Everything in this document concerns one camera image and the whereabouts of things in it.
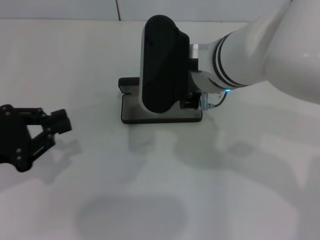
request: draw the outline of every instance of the black stripe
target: black stripe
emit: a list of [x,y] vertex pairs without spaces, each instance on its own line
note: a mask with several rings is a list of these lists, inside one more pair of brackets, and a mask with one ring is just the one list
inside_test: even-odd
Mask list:
[[227,37],[229,36],[225,36],[223,39],[222,39],[222,42],[220,44],[220,47],[219,47],[219,50],[218,50],[218,65],[219,65],[219,68],[220,68],[220,71],[222,73],[222,75],[232,84],[235,84],[235,85],[239,85],[239,87],[247,87],[248,85],[244,85],[244,84],[240,84],[240,83],[237,83],[236,81],[233,81],[225,72],[224,68],[222,67],[222,63],[221,63],[221,49],[222,49],[222,45],[224,44],[225,40],[227,39]]
[[216,63],[216,57],[217,57],[217,50],[218,50],[218,46],[219,44],[222,42],[222,40],[224,39],[220,39],[220,41],[215,45],[214,47],[214,50],[213,50],[213,55],[212,55],[212,63],[213,63],[213,69],[214,69],[214,72],[215,74],[217,75],[217,77],[226,85],[230,86],[230,87],[233,87],[233,88],[239,88],[239,86],[237,85],[233,85],[229,82],[227,82],[221,75],[220,75],[220,72],[218,70],[218,67],[217,67],[217,63]]
[[119,3],[118,3],[118,0],[115,0],[115,5],[116,5],[116,11],[118,12],[118,18],[119,18],[119,21],[121,21],[121,16],[120,16],[120,10],[119,10]]
[[222,86],[219,86],[218,84],[216,84],[214,81],[212,81],[209,77],[208,77],[209,81],[214,85],[216,86],[218,89],[222,89],[222,90],[227,90],[228,88],[224,88]]

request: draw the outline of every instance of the white tabletop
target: white tabletop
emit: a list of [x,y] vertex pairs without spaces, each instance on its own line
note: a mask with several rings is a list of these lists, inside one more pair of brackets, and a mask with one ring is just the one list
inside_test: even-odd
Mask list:
[[[177,25],[208,43],[244,23]],[[320,239],[320,106],[264,82],[200,123],[125,125],[143,26],[0,20],[0,105],[73,126],[30,171],[0,165],[0,239]]]

